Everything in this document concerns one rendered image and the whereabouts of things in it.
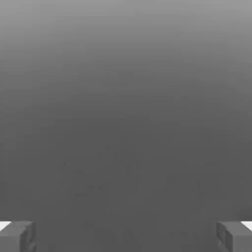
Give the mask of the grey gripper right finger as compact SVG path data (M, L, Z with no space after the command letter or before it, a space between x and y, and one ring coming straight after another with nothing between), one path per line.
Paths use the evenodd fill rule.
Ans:
M219 221L216 237L220 252L252 252L252 221Z

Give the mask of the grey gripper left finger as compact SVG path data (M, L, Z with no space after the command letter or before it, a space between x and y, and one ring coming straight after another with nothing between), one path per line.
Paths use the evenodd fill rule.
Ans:
M36 252L36 222L12 221L0 231L0 252Z

